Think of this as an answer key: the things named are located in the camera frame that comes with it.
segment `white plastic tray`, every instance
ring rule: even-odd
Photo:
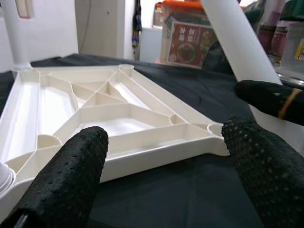
[[[34,68],[19,72],[0,119],[0,159],[16,173],[0,203],[14,205],[61,146],[94,125],[109,135],[101,181],[204,153],[228,155],[220,124],[131,65]]]

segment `table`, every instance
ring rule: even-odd
[[[132,64],[208,118],[252,119],[234,94],[233,75],[89,55],[32,63],[33,67]],[[13,83],[0,74],[0,112]],[[205,154],[101,183],[90,228],[262,228],[229,157]]]

